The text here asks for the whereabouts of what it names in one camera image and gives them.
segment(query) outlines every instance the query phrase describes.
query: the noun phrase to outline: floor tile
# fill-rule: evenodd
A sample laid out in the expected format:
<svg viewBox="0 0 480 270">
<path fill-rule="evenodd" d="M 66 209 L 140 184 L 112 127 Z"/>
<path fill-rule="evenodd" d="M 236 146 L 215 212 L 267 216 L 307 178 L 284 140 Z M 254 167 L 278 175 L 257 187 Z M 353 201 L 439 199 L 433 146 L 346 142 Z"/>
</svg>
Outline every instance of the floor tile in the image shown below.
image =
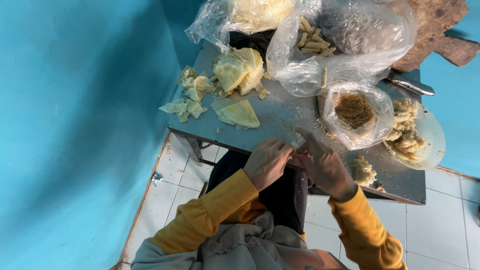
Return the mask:
<svg viewBox="0 0 480 270">
<path fill-rule="evenodd" d="M 413 252 L 407 253 L 407 266 L 408 270 L 467 270 L 467 268 Z"/>
<path fill-rule="evenodd" d="M 207 146 L 208 143 L 204 142 L 202 146 Z M 218 146 L 210 145 L 207 148 L 200 150 L 202 153 L 202 158 L 211 162 L 215 161 L 216 153 L 218 152 Z"/>
<path fill-rule="evenodd" d="M 478 207 L 478 203 L 463 200 L 463 215 L 467 231 L 468 266 L 474 270 L 480 270 L 480 220 Z"/>
<path fill-rule="evenodd" d="M 309 249 L 321 249 L 339 257 L 340 251 L 340 232 L 327 229 L 315 224 L 305 222 L 303 230 L 306 233 L 306 240 Z"/>
<path fill-rule="evenodd" d="M 458 174 L 440 170 L 437 168 L 425 171 L 425 185 L 427 188 L 440 191 L 458 198 L 460 192 L 460 180 Z"/>
<path fill-rule="evenodd" d="M 204 183 L 208 181 L 208 178 L 210 177 L 212 168 L 212 166 L 207 164 L 203 164 L 202 167 L 198 167 L 193 160 L 189 159 L 187 166 L 185 167 L 185 174 L 180 180 L 180 185 L 198 191 L 202 190 Z"/>
<path fill-rule="evenodd" d="M 369 201 L 369 203 L 387 231 L 400 241 L 403 249 L 407 249 L 405 204 L 381 201 Z"/>
<path fill-rule="evenodd" d="M 123 262 L 120 264 L 120 267 L 118 270 L 130 270 L 130 264 Z"/>
<path fill-rule="evenodd" d="M 462 187 L 462 198 L 480 203 L 480 182 L 460 176 L 460 185 Z"/>
<path fill-rule="evenodd" d="M 227 152 L 228 152 L 228 149 L 219 147 L 218 153 L 216 154 L 215 163 L 217 163 L 223 157 L 223 155 L 225 155 Z"/>
<path fill-rule="evenodd" d="M 131 263 L 143 240 L 163 228 L 178 187 L 165 181 L 157 182 L 156 187 L 150 184 L 132 234 L 127 239 L 124 262 Z"/>
<path fill-rule="evenodd" d="M 188 153 L 175 135 L 170 134 L 168 140 L 170 144 L 167 143 L 163 149 L 155 171 L 162 175 L 165 181 L 179 184 L 182 175 L 178 173 L 178 170 L 183 171 L 185 169 Z"/>
<path fill-rule="evenodd" d="M 307 196 L 305 221 L 340 231 L 340 227 L 332 215 L 332 208 L 327 203 L 328 198 L 328 196 Z"/>
<path fill-rule="evenodd" d="M 468 267 L 462 199 L 427 189 L 425 206 L 407 205 L 407 250 Z"/>
<path fill-rule="evenodd" d="M 168 214 L 167 222 L 165 222 L 165 225 L 169 224 L 170 221 L 175 218 L 175 215 L 177 214 L 177 207 L 179 205 L 186 204 L 189 200 L 198 198 L 199 194 L 200 192 L 198 190 L 180 186 L 177 190 L 177 195 L 173 200 L 173 204 L 170 208 L 170 213 Z"/>
<path fill-rule="evenodd" d="M 345 247 L 343 246 L 343 243 L 340 245 L 340 258 L 339 258 L 339 260 L 350 270 L 360 270 L 359 265 L 356 262 L 347 258 L 347 256 L 345 255 Z M 407 263 L 407 251 L 406 250 L 403 251 L 402 260 L 403 260 L 404 263 Z"/>
</svg>

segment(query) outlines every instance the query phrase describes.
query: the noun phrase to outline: knife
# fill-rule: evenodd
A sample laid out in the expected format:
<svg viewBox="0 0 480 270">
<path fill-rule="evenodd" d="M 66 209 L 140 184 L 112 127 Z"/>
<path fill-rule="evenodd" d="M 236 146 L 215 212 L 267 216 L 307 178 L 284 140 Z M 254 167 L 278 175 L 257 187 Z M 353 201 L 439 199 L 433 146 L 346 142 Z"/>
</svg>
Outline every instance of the knife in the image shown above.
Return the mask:
<svg viewBox="0 0 480 270">
<path fill-rule="evenodd" d="M 419 93 L 425 96 L 433 96 L 435 95 L 435 91 L 430 86 L 424 85 L 421 82 L 417 82 L 414 80 L 407 79 L 402 77 L 402 73 L 397 71 L 390 71 L 390 74 L 387 77 L 387 80 L 390 80 L 392 83 L 399 85 L 407 90 L 410 90 L 415 93 Z"/>
</svg>

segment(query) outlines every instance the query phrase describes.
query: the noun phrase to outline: white plastic plate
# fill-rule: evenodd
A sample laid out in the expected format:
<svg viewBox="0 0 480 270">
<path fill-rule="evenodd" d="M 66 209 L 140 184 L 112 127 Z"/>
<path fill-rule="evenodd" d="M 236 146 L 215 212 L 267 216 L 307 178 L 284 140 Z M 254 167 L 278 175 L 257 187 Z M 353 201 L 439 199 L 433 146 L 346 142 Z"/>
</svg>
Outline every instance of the white plastic plate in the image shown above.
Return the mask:
<svg viewBox="0 0 480 270">
<path fill-rule="evenodd" d="M 416 170 L 428 170 L 437 166 L 445 155 L 445 135 L 437 119 L 425 106 L 419 106 L 418 117 L 415 119 L 415 129 L 419 137 L 426 138 L 425 147 L 416 151 L 421 156 L 420 161 L 412 162 L 399 158 L 392 150 L 393 141 L 384 141 L 389 152 L 402 164 Z"/>
</svg>

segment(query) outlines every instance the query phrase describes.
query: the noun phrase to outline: plastic bag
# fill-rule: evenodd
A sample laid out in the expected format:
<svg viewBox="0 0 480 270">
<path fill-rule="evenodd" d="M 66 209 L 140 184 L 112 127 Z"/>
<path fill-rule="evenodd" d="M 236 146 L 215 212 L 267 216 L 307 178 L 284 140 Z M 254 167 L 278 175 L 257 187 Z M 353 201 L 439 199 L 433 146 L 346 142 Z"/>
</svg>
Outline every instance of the plastic bag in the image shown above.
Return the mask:
<svg viewBox="0 0 480 270">
<path fill-rule="evenodd" d="M 363 126 L 353 129 L 340 120 L 335 112 L 341 94 L 365 95 L 375 117 Z M 359 83 L 344 82 L 328 87 L 322 124 L 349 150 L 369 148 L 381 143 L 393 129 L 392 99 L 382 90 Z"/>
<path fill-rule="evenodd" d="M 324 39 L 336 47 L 322 57 L 302 52 L 300 15 L 320 28 Z M 415 43 L 417 25 L 404 0 L 306 0 L 292 10 L 267 49 L 268 73 L 295 96 L 316 96 L 321 70 L 327 67 L 327 85 L 338 81 L 372 85 L 388 75 L 390 65 Z"/>
<path fill-rule="evenodd" d="M 205 0 L 185 33 L 193 43 L 204 38 L 227 54 L 229 32 L 251 35 L 274 30 L 298 5 L 297 0 Z"/>
</svg>

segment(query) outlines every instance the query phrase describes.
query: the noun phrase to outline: blue painted wall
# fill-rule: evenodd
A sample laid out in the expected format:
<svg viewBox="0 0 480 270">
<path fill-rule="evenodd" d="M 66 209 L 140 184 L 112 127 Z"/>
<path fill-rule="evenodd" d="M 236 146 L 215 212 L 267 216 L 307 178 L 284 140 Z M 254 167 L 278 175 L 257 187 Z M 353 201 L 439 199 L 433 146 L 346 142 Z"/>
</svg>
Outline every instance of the blue painted wall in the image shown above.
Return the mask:
<svg viewBox="0 0 480 270">
<path fill-rule="evenodd" d="M 446 34 L 480 42 L 480 1 L 467 0 L 469 12 Z M 423 97 L 442 126 L 446 152 L 440 165 L 480 178 L 480 56 L 456 67 L 436 53 L 420 66 L 421 80 L 435 89 Z"/>
<path fill-rule="evenodd" d="M 162 4 L 0 6 L 0 268 L 106 270 L 180 90 Z"/>
<path fill-rule="evenodd" d="M 202 39 L 198 45 L 193 44 L 184 32 L 195 20 L 202 2 L 203 0 L 162 0 L 175 52 L 182 69 L 185 65 L 193 67 L 204 43 Z"/>
</svg>

